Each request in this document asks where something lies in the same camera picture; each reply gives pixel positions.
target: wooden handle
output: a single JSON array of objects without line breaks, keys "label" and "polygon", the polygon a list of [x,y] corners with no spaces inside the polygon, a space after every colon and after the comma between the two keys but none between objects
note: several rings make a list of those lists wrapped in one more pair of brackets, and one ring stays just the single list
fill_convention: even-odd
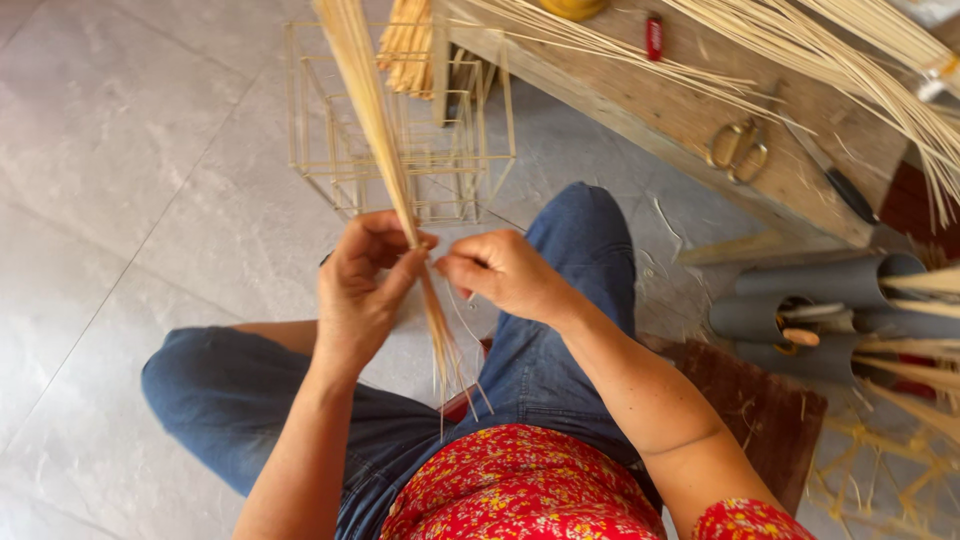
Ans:
[{"label": "wooden handle", "polygon": [[783,329],[783,337],[798,345],[805,345],[806,347],[816,347],[820,345],[820,336],[809,330],[799,328]]}]

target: wooden table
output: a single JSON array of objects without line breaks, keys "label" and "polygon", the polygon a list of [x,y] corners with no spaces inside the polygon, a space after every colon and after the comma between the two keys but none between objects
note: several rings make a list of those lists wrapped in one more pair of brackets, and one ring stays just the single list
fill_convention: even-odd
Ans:
[{"label": "wooden table", "polygon": [[[441,20],[448,16],[509,32],[533,32],[466,0],[433,0],[433,5]],[[818,134],[814,140],[879,211],[907,146],[902,135],[831,86],[750,52],[657,0],[616,0],[614,5],[583,24],[642,47],[647,13],[658,12],[667,58],[751,79],[759,89],[780,78],[783,109]],[[497,63],[500,36],[493,30],[453,25],[435,32],[434,52],[448,54],[448,38]],[[766,168],[753,183],[733,185],[707,165],[706,142],[720,126],[745,118],[745,111],[623,61],[504,38],[512,74],[720,192],[770,227],[765,233],[686,251],[681,262],[707,264],[869,244],[873,228],[847,208],[782,124],[762,122],[770,148]],[[444,70],[436,71],[435,85],[445,87]],[[442,100],[436,101],[439,106]]]}]

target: blue jeans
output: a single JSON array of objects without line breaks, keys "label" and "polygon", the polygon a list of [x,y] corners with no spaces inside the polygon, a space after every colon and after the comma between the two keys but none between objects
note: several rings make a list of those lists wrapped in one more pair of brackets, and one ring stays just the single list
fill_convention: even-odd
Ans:
[{"label": "blue jeans", "polygon": [[[527,239],[621,330],[634,334],[634,252],[610,193],[572,184],[534,220]],[[276,444],[310,363],[308,356],[227,328],[180,329],[143,368],[143,393],[163,426],[243,495]],[[397,493],[449,442],[502,424],[574,436],[631,469],[659,507],[639,455],[617,427],[560,335],[501,312],[480,374],[493,407],[454,424],[414,400],[357,385],[337,538],[379,536]]]}]

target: woman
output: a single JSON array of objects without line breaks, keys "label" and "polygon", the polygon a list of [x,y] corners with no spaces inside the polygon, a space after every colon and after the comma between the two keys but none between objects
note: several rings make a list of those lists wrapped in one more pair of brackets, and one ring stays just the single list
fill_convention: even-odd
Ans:
[{"label": "woman", "polygon": [[526,238],[437,260],[502,310],[479,378],[493,413],[443,437],[437,411],[357,383],[427,259],[406,245],[393,212],[359,216],[321,268],[319,321],[172,331],[144,367],[163,426],[248,495],[234,538],[652,538],[660,497],[682,538],[810,537],[630,337],[632,242],[605,190],[573,184]]}]

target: floral pattern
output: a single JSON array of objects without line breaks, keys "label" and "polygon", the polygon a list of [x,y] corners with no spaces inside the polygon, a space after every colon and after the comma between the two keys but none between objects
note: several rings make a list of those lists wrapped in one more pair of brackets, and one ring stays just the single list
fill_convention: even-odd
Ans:
[{"label": "floral pattern", "polygon": [[[765,503],[717,503],[697,540],[811,540]],[[508,424],[463,437],[431,457],[396,497],[382,540],[666,538],[630,473],[557,431]]]}]

